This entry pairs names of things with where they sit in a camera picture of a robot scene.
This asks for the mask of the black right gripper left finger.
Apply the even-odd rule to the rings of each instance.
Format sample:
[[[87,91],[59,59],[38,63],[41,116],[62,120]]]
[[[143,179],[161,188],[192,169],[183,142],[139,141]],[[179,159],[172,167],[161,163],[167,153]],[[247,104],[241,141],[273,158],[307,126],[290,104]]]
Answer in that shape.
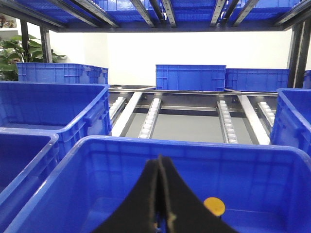
[[[124,201],[94,232],[155,233],[158,172],[158,160],[148,160]]]

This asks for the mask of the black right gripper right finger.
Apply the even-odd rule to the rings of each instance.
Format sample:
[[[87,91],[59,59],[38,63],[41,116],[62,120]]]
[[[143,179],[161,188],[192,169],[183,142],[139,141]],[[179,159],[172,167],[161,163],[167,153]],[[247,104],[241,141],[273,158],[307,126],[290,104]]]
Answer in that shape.
[[[158,212],[167,233],[235,233],[189,188],[170,157],[158,157]]]

